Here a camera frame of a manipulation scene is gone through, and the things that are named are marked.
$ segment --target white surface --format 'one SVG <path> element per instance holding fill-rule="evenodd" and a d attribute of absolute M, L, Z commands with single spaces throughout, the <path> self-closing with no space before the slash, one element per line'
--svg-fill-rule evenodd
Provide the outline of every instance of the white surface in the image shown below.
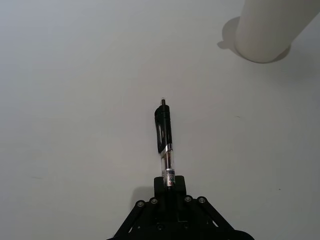
<path fill-rule="evenodd" d="M 0 239 L 112 237 L 160 175 L 161 97 L 189 194 L 256 240 L 317 239 L 320 18 L 256 64 L 217 46 L 243 3 L 1 1 Z"/>
<path fill-rule="evenodd" d="M 246 0 L 236 30 L 236 49 L 253 62 L 271 62 L 319 12 L 319 0 Z"/>

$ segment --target sticker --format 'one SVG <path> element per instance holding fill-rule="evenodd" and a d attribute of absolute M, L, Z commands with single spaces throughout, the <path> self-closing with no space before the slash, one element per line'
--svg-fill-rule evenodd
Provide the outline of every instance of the sticker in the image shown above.
<path fill-rule="evenodd" d="M 168 168 L 165 170 L 165 180 L 166 180 L 166 185 L 168 187 L 172 187 L 176 183 L 176 178 L 175 178 L 175 170 L 172 168 Z"/>

